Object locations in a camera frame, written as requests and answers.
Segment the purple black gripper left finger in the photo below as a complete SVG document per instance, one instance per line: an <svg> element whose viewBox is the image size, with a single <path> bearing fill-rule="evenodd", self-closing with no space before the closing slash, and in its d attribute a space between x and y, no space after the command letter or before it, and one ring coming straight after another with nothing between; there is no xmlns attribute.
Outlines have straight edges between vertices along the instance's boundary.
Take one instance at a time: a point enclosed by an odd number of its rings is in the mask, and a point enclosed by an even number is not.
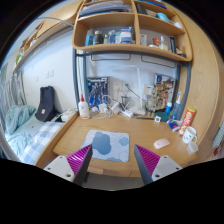
<svg viewBox="0 0 224 224"><path fill-rule="evenodd" d="M44 170L81 186L92 157L92 145L87 145L69 156L59 155Z"/></svg>

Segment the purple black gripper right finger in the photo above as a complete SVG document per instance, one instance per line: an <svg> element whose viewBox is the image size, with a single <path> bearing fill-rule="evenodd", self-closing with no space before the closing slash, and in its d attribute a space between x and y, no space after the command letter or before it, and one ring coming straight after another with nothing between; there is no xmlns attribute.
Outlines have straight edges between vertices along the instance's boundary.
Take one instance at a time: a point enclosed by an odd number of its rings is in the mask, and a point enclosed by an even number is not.
<svg viewBox="0 0 224 224"><path fill-rule="evenodd" d="M140 146L134 146L134 155L145 185L182 169L168 155L159 156Z"/></svg>

